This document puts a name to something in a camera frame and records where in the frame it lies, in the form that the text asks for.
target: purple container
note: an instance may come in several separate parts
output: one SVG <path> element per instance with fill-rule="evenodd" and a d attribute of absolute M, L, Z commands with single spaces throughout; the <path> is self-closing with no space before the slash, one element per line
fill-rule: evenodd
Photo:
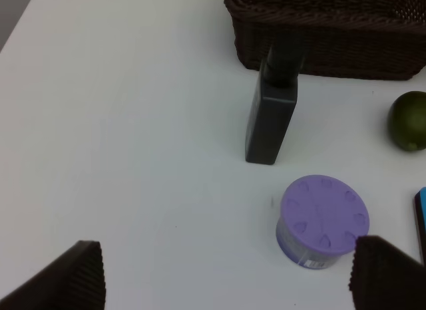
<path fill-rule="evenodd" d="M 324 269 L 355 249 L 367 235 L 368 211 L 347 184 L 332 177 L 312 175 L 293 182 L 281 201 L 276 228 L 282 251 L 298 265 Z"/>

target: lime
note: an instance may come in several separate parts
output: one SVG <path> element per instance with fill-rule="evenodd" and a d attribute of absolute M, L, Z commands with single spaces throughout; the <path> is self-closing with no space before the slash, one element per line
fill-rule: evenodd
<path fill-rule="evenodd" d="M 426 148 L 426 92 L 407 92 L 389 110 L 391 139 L 406 151 Z"/>

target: black spray bottle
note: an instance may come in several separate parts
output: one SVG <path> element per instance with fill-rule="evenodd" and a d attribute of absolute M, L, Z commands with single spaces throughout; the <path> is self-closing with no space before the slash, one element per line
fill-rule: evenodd
<path fill-rule="evenodd" d="M 300 35 L 280 35 L 262 61 L 246 133 L 246 161 L 275 163 L 298 100 L 304 59 Z"/>

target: white table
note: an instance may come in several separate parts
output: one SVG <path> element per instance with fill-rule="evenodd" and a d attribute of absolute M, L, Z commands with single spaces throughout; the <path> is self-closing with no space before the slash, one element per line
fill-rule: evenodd
<path fill-rule="evenodd" d="M 280 197 L 307 174 L 347 182 L 370 233 L 419 259 L 426 152 L 383 122 L 426 73 L 300 76 L 276 165 L 247 164 L 257 72 L 233 40 L 222 0 L 32 0 L 0 54 L 0 296 L 97 239 L 107 309 L 353 309 L 351 255 L 309 271 L 276 243 Z"/>

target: wicker basket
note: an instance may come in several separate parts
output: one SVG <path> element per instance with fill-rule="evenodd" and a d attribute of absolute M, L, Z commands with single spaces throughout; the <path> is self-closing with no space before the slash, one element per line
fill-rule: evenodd
<path fill-rule="evenodd" d="M 224 1 L 248 69 L 294 29 L 309 47 L 304 74 L 407 80 L 426 65 L 426 0 Z"/>

